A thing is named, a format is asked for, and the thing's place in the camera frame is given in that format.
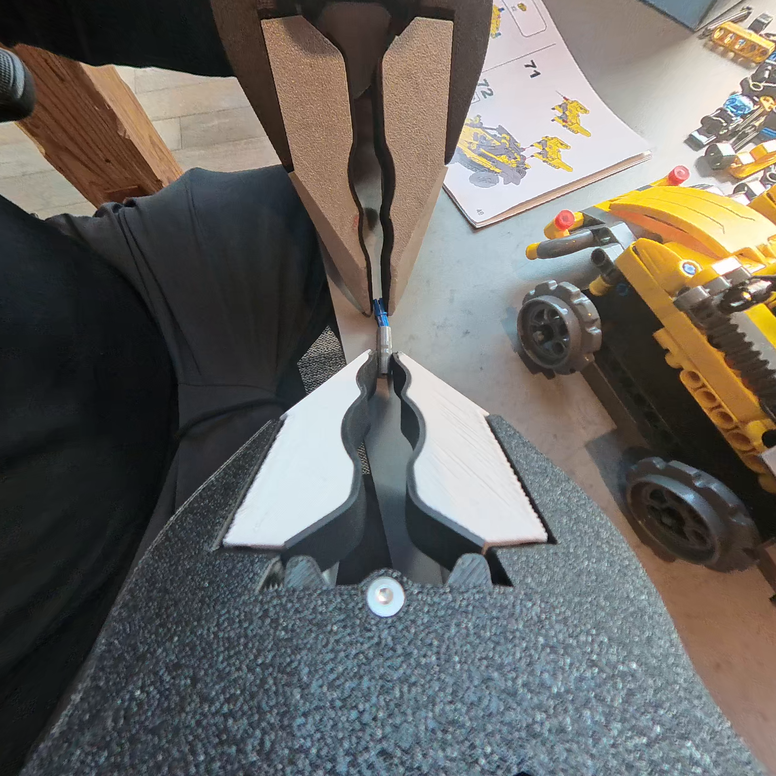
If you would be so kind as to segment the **yellow toy brick vehicle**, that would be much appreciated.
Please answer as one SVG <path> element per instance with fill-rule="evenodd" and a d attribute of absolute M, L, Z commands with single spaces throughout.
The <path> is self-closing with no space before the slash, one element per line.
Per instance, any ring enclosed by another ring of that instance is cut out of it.
<path fill-rule="evenodd" d="M 774 186 L 745 205 L 689 175 L 561 210 L 526 257 L 595 275 L 530 290 L 519 342 L 537 371 L 587 371 L 635 432 L 619 477 L 645 544 L 774 587 Z"/>

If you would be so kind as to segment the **wooden post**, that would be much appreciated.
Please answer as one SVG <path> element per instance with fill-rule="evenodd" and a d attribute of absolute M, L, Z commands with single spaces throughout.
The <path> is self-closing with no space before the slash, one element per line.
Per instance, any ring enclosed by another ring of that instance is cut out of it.
<path fill-rule="evenodd" d="M 114 66 L 89 66 L 27 45 L 13 53 L 36 92 L 35 109 L 20 129 L 92 205 L 149 196 L 182 175 Z"/>

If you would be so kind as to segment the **person's left forearm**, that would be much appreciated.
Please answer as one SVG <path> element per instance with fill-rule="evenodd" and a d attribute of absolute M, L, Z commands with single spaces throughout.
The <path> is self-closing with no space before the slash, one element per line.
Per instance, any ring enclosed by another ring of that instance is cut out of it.
<path fill-rule="evenodd" d="M 94 66 L 234 74 L 208 1 L 2 1 L 1 40 Z"/>

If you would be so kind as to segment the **toy brick instruction booklet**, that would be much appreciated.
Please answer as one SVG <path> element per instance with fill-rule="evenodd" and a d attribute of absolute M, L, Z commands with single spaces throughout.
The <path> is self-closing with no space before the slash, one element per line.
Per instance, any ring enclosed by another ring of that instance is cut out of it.
<path fill-rule="evenodd" d="M 650 155 L 590 86 L 542 2 L 492 2 L 483 70 L 444 181 L 473 228 Z"/>

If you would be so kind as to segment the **pile of loose toy bricks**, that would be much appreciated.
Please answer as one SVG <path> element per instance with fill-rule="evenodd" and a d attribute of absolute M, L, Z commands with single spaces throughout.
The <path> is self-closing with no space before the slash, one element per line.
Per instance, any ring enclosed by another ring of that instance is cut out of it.
<path fill-rule="evenodd" d="M 768 32 L 774 16 L 747 22 L 751 13 L 744 5 L 704 27 L 701 37 L 712 48 L 752 69 L 685 139 L 702 153 L 703 169 L 730 179 L 731 198 L 745 205 L 774 186 L 775 166 L 774 32 Z"/>

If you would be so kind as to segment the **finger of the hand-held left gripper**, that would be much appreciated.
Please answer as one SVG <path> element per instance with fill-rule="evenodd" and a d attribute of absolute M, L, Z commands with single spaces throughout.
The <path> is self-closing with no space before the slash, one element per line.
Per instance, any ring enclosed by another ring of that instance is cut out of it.
<path fill-rule="evenodd" d="M 302 15 L 261 22 L 293 169 L 289 176 L 349 291 L 367 314 L 371 271 L 348 165 L 354 136 L 344 57 Z"/>
<path fill-rule="evenodd" d="M 390 17 L 375 72 L 375 149 L 383 172 L 382 296 L 398 304 L 446 172 L 452 21 Z"/>

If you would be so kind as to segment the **person's black clothing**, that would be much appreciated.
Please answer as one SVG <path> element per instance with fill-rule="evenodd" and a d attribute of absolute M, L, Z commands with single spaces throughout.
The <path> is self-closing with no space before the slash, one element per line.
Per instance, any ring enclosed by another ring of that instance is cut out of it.
<path fill-rule="evenodd" d="M 187 171 L 92 216 L 2 198 L 2 774 L 17 774 L 152 535 L 304 396 L 329 324 L 282 167 Z"/>

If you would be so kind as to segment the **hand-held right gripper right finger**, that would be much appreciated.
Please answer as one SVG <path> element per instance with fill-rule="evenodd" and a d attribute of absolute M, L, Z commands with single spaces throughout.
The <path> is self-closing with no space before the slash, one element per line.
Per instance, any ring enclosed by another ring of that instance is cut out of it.
<path fill-rule="evenodd" d="M 392 358 L 415 546 L 544 544 L 548 532 L 490 427 L 490 414 L 402 352 Z"/>

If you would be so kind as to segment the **grey desk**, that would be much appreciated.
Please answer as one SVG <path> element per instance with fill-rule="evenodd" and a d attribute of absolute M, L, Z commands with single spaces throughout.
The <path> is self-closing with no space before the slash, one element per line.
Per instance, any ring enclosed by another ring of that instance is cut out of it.
<path fill-rule="evenodd" d="M 697 288 L 715 256 L 705 242 L 641 234 L 610 206 L 561 213 L 528 257 L 590 248 L 601 272 L 586 289 L 548 280 L 523 300 L 517 332 L 538 368 L 569 375 L 596 362 L 616 324 L 621 373 L 654 371 L 644 410 L 670 368 L 728 434 L 752 399 L 760 422 L 774 395 L 753 380 L 765 316 L 748 306 L 769 280 L 737 268 Z M 400 358 L 396 388 L 413 456 L 407 520 L 413 540 L 451 570 L 444 587 L 411 587 L 380 720 L 421 723 L 402 774 L 759 774 L 750 751 L 687 660 L 662 599 L 597 506 L 502 418 L 468 407 Z"/>

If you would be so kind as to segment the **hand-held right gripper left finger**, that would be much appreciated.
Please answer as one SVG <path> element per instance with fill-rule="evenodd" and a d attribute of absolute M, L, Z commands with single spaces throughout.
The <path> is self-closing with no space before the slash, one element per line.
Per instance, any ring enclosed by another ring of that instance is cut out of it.
<path fill-rule="evenodd" d="M 223 545 L 351 552 L 364 532 L 363 466 L 379 356 L 364 352 L 289 409 Z"/>

